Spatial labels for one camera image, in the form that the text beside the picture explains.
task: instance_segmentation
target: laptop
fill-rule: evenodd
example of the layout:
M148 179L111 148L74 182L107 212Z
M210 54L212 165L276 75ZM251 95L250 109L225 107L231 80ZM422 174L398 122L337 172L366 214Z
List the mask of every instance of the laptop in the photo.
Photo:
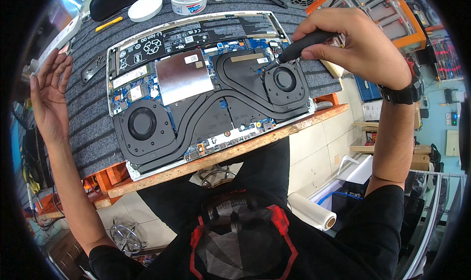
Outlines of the laptop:
M272 12L211 13L156 26L107 50L110 116L134 181L257 138L315 112Z

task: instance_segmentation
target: black screwdriver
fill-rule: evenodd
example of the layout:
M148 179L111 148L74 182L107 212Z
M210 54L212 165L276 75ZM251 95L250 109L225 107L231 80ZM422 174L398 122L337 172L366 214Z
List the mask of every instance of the black screwdriver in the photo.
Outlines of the black screwdriver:
M330 38L334 38L339 36L339 33L327 32L324 30L317 29L314 32L307 34L303 38L299 39L298 41L292 42L285 50L275 58L272 63L267 65L266 68L263 69L263 72L267 72L274 67L279 65L285 64L290 60L295 60L301 56L301 51L314 44L319 44L326 42Z

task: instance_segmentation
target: tiled floor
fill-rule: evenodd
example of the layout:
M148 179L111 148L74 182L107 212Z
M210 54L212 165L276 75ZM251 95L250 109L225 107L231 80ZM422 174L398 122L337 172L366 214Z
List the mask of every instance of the tiled floor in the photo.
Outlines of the tiled floor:
M304 196L313 194L338 171L342 156L353 156L350 145L362 145L365 139L354 121L363 121L362 100L355 80L344 79L344 90L337 93L340 103L349 103L350 109L308 129L290 136L290 184L288 194L297 192ZM237 172L242 164L232 165ZM193 183L201 180L193 177ZM171 242L176 234L167 227L142 201L136 192L124 195L113 206L98 210L107 232L113 218L124 224L139 223L137 231L147 247L157 247Z

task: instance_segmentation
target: plastic wrap roll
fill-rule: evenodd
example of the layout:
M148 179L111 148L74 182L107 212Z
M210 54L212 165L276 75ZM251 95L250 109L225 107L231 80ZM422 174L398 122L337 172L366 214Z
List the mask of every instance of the plastic wrap roll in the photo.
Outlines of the plastic wrap roll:
M326 210L297 193L290 194L288 202L292 207L293 214L319 230L329 230L335 224L336 213Z

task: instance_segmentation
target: right hand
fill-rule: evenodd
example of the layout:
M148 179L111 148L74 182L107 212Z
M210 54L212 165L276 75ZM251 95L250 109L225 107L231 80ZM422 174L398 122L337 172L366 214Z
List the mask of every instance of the right hand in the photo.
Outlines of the right hand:
M292 40L297 41L316 29L342 33L346 37L345 48L315 44L303 49L303 59L323 59L392 90L402 90L412 82L402 54L362 10L317 9L299 24Z
M34 119L46 146L69 141L65 88L72 74L72 60L71 55L59 54L56 48L44 61L38 76L30 77Z

